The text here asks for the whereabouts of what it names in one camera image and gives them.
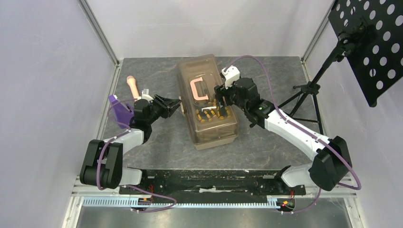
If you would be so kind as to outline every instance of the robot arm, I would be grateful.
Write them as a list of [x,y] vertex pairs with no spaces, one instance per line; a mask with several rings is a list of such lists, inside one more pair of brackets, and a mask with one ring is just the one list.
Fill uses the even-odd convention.
[[[226,103],[226,105],[238,106],[251,122],[250,127],[258,125],[280,135],[298,147],[312,161],[306,165],[283,168],[277,176],[278,179],[281,179],[283,188],[287,189],[302,184],[315,184],[324,190],[330,191],[347,174],[348,169],[328,148],[288,124],[287,119],[291,117],[280,110],[286,118],[284,120],[275,110],[273,103],[261,99],[257,86],[251,78],[241,78],[239,70],[234,66],[230,66],[227,71],[222,70],[221,76],[225,79],[225,83],[214,88],[216,98],[220,104]],[[347,144],[342,138],[337,136],[334,139],[330,139],[296,121],[294,122],[316,135],[319,139],[329,142],[328,144],[351,165]]]
[[142,96],[137,100],[129,123],[131,129],[113,138],[90,141],[80,172],[81,183],[96,186],[97,162],[103,149],[105,150],[104,158],[107,158],[106,162],[101,164],[99,175],[103,188],[115,189],[119,185],[140,183],[141,170],[123,168],[123,154],[147,142],[152,132],[151,124],[159,117],[170,117],[180,103],[180,100],[158,95],[154,98]]

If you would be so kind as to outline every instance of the cable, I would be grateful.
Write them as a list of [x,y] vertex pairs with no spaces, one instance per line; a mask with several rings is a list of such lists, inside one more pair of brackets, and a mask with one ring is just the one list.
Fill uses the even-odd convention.
[[[125,127],[127,128],[127,131],[125,131],[125,132],[123,132],[123,133],[121,133],[121,134],[119,134],[119,135],[117,135],[117,136],[115,136],[115,137],[109,139],[109,140],[105,143],[105,145],[103,146],[103,148],[102,148],[102,150],[101,150],[101,154],[99,155],[99,159],[98,159],[98,164],[97,164],[97,166],[96,166],[96,186],[98,187],[99,190],[104,190],[104,189],[105,189],[105,188],[102,188],[102,187],[101,187],[101,183],[100,183],[100,172],[101,172],[101,163],[102,163],[102,159],[104,158],[104,154],[105,154],[105,151],[106,151],[108,145],[109,145],[111,142],[113,142],[114,140],[116,140],[117,138],[122,137],[122,136],[124,136],[124,135],[126,135],[126,134],[128,134],[128,133],[131,132],[131,130],[130,130],[131,127],[130,127],[128,124],[126,124],[126,123],[122,123],[122,122],[119,122],[119,121],[115,120],[115,119],[110,115],[110,111],[111,111],[112,108],[115,107],[117,104],[121,104],[121,103],[123,103],[123,102],[128,102],[128,101],[136,101],[136,99],[129,99],[129,100],[119,101],[118,103],[115,103],[115,104],[113,104],[112,106],[110,106],[109,109],[108,109],[108,111],[107,111],[107,113],[106,113],[106,115],[107,115],[107,117],[108,117],[109,119],[111,119],[112,121],[114,121],[116,124],[120,124],[120,125],[125,126]],[[134,185],[127,185],[127,187],[130,187],[130,188],[132,188],[132,189],[138,190],[138,191],[143,192],[143,193],[145,193],[145,194],[149,194],[149,195],[152,195],[152,196],[155,196],[155,197],[161,197],[161,198],[165,198],[165,199],[168,199],[168,200],[172,200],[172,201],[173,201],[173,204],[172,204],[172,205],[169,205],[169,206],[167,206],[167,207],[159,208],[159,209],[155,209],[155,210],[139,211],[139,213],[151,213],[151,212],[157,212],[157,211],[161,211],[161,210],[166,210],[166,209],[169,209],[169,208],[175,206],[176,203],[177,203],[177,201],[176,201],[175,198],[172,198],[172,197],[169,197],[169,196],[163,196],[163,195],[155,194],[155,193],[153,193],[153,192],[148,192],[148,191],[143,190],[143,189],[140,189],[140,188],[138,188],[138,187],[136,187],[136,186],[134,186]]]
[[283,211],[283,212],[281,212],[281,213],[282,213],[282,214],[294,214],[294,213],[298,213],[298,212],[302,212],[302,211],[305,211],[305,210],[310,209],[310,208],[313,207],[313,206],[317,203],[317,201],[319,200],[319,196],[320,196],[320,192],[321,192],[321,191],[322,191],[322,189],[319,188],[319,191],[317,192],[317,195],[316,195],[315,200],[314,200],[309,206],[307,206],[306,208],[302,208],[302,209],[295,210],[295,211]]
[[290,207],[287,206],[287,205],[284,205],[284,207],[286,207],[286,208],[288,208],[288,209],[290,209],[290,210],[293,210],[293,208],[290,208]]
[[163,208],[154,209],[154,210],[138,210],[138,211],[137,211],[138,213],[152,213],[152,212],[158,212],[158,211],[162,211],[162,210],[167,210],[167,209],[169,209],[169,208],[175,206],[176,203],[177,203],[177,201],[176,201],[175,198],[172,198],[172,197],[169,197],[169,196],[159,195],[159,194],[156,194],[156,193],[152,193],[152,192],[143,190],[143,189],[141,189],[141,188],[139,188],[139,187],[136,187],[136,186],[134,186],[134,185],[128,184],[128,185],[126,185],[126,187],[135,189],[135,190],[137,190],[137,191],[140,191],[140,192],[145,193],[145,194],[148,194],[148,195],[152,195],[152,196],[155,196],[155,197],[160,197],[160,198],[164,198],[164,199],[172,200],[172,201],[173,201],[173,203],[172,203],[171,205],[169,205],[169,206],[166,206],[166,207],[163,207]]
[[115,137],[109,139],[109,140],[105,143],[105,145],[102,147],[101,154],[99,155],[99,158],[98,158],[98,164],[96,165],[96,186],[98,187],[99,190],[102,191],[102,190],[105,189],[105,188],[102,188],[102,187],[101,187],[100,172],[101,172],[101,163],[102,163],[102,159],[104,158],[104,154],[105,154],[105,151],[106,151],[108,145],[109,145],[111,142],[113,142],[113,140],[115,140],[115,139],[117,139],[117,138],[119,138],[119,137],[122,137],[123,135],[126,135],[126,134],[128,134],[128,133],[130,133],[130,132],[131,132],[131,130],[125,131],[125,132],[123,132],[123,133],[121,133],[121,134],[118,134],[117,136],[115,136]]
[[108,117],[109,119],[111,119],[111,120],[112,120],[113,122],[115,122],[116,124],[125,126],[125,127],[128,129],[128,131],[125,131],[125,132],[123,132],[123,133],[121,133],[121,134],[118,134],[117,136],[115,136],[115,137],[109,139],[109,140],[104,144],[104,146],[102,147],[101,154],[99,155],[99,158],[98,158],[98,164],[97,164],[97,166],[96,166],[96,186],[97,186],[98,189],[101,190],[101,191],[105,189],[105,188],[102,188],[102,186],[101,186],[101,180],[100,180],[100,179],[101,179],[101,177],[100,177],[101,163],[102,163],[102,159],[104,158],[105,151],[106,151],[108,145],[109,145],[111,142],[113,142],[115,139],[117,139],[117,138],[119,138],[119,137],[122,137],[123,135],[126,135],[126,134],[130,133],[130,129],[131,129],[128,124],[122,123],[122,122],[119,122],[119,121],[115,120],[115,119],[110,115],[110,112],[111,112],[112,108],[115,107],[116,105],[121,104],[121,103],[123,103],[123,102],[128,102],[128,101],[135,101],[135,99],[129,99],[129,100],[124,100],[124,101],[119,101],[119,102],[117,102],[117,103],[111,105],[111,106],[109,107],[107,113],[106,113],[106,115],[107,115],[107,117]]
[[250,55],[240,56],[240,57],[234,59],[232,62],[230,62],[230,63],[227,65],[227,67],[224,69],[224,71],[227,71],[227,69],[228,69],[232,64],[234,64],[236,61],[238,61],[238,60],[240,60],[240,59],[242,59],[242,58],[246,58],[246,57],[252,58],[252,59],[256,60],[256,61],[259,63],[259,65],[263,68],[263,70],[264,70],[264,72],[265,72],[265,74],[266,74],[267,81],[268,81],[268,83],[269,83],[269,90],[270,90],[271,99],[273,100],[273,105],[274,105],[276,111],[278,112],[278,114],[281,116],[281,118],[282,118],[283,120],[285,120],[286,123],[291,124],[292,126],[296,127],[296,128],[299,129],[300,131],[302,131],[302,132],[304,132],[305,134],[311,136],[311,137],[314,138],[316,141],[320,142],[320,143],[323,144],[325,147],[327,147],[327,148],[343,163],[343,165],[346,166],[346,168],[348,169],[348,171],[350,171],[350,173],[351,173],[352,176],[354,177],[355,181],[357,182],[357,187],[351,186],[351,185],[347,185],[347,184],[343,184],[343,183],[338,183],[338,185],[343,186],[343,187],[347,187],[347,188],[350,188],[350,189],[354,189],[354,190],[360,190],[360,189],[361,189],[361,182],[360,182],[360,180],[359,180],[357,174],[354,172],[353,168],[351,168],[351,166],[347,163],[347,161],[346,161],[339,153],[337,153],[336,150],[334,150],[329,144],[327,144],[326,142],[324,142],[323,140],[321,140],[321,139],[320,139],[319,137],[317,137],[316,135],[314,135],[314,134],[312,134],[311,132],[305,130],[304,128],[302,128],[301,126],[297,125],[297,124],[294,123],[293,121],[291,121],[291,120],[289,120],[289,119],[287,120],[286,117],[283,115],[283,113],[280,112],[280,109],[278,108],[277,102],[276,102],[276,100],[275,100],[275,98],[274,98],[273,91],[272,91],[272,89],[271,89],[271,82],[270,82],[269,73],[268,73],[267,69],[265,68],[265,66],[263,65],[263,63],[261,62],[260,59],[254,57],[254,56],[250,56]]
[[130,129],[131,127],[129,125],[127,125],[126,123],[122,123],[122,122],[119,122],[119,121],[115,120],[115,118],[110,115],[110,112],[111,112],[112,108],[115,107],[118,104],[121,104],[123,102],[136,101],[136,100],[137,99],[128,99],[128,100],[124,100],[124,101],[119,101],[119,102],[113,104],[112,106],[110,106],[108,111],[107,111],[107,113],[106,113],[108,119],[112,120],[113,122],[115,122],[118,125],[122,125],[122,126],[125,126],[127,129]]

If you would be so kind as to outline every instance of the table surface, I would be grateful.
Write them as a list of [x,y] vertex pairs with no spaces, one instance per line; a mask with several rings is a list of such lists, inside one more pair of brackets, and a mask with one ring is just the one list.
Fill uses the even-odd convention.
[[[132,98],[126,77],[133,75],[137,88],[148,88],[150,95],[176,99],[179,96],[176,62],[182,58],[125,58],[115,94],[119,100]],[[217,57],[219,69],[234,57]],[[298,57],[260,57],[270,73],[273,93],[278,104],[298,92],[294,85],[305,84],[303,68]],[[252,59],[234,64],[242,77],[250,77],[258,85],[260,97],[272,101],[269,85],[261,67]],[[296,100],[283,110],[289,112]],[[280,136],[258,126],[249,128],[250,122],[243,112],[234,107],[239,122],[239,135],[234,142],[202,151],[195,149],[189,135],[185,117],[178,111],[168,119],[160,118],[152,125],[153,133],[144,145],[124,155],[124,165],[139,169],[282,169],[287,165],[309,163],[308,157]],[[312,99],[302,104],[295,117],[316,119]],[[304,123],[318,132],[316,123]],[[104,138],[123,130],[107,121]]]

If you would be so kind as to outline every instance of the clear plastic container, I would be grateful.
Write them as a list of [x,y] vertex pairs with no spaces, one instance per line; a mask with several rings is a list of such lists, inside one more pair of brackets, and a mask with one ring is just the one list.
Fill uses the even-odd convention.
[[233,142],[238,121],[230,106],[220,107],[214,98],[214,87],[223,83],[214,55],[180,60],[177,68],[183,110],[196,149]]

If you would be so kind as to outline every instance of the floor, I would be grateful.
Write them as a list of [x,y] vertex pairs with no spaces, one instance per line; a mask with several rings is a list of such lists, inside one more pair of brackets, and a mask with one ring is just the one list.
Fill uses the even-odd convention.
[[[306,207],[311,199],[298,199]],[[81,209],[78,228],[351,228],[343,199],[320,199],[308,211],[281,215],[273,209],[170,209],[136,214],[129,208]]]
[[[176,62],[177,57],[126,58],[117,82],[115,94],[120,100],[130,99],[131,93],[126,77],[133,75],[137,87],[150,90],[167,98],[178,98]],[[233,57],[217,57],[219,69],[224,68]],[[306,83],[298,57],[261,57],[269,70],[273,93],[280,104],[297,91],[293,85]],[[272,101],[263,70],[252,59],[242,59],[235,64],[242,77],[250,77],[258,85],[260,96]],[[296,101],[283,108],[289,112]],[[153,133],[147,143],[129,151],[124,156],[124,165],[139,169],[282,169],[287,165],[309,162],[307,156],[294,145],[276,134],[258,126],[249,128],[250,122],[243,112],[234,107],[239,121],[239,135],[234,142],[197,151],[191,142],[185,117],[175,113],[168,119],[153,123]],[[316,119],[313,103],[307,99],[295,117]],[[318,132],[315,123],[303,123]],[[115,123],[106,123],[104,138],[122,132]]]

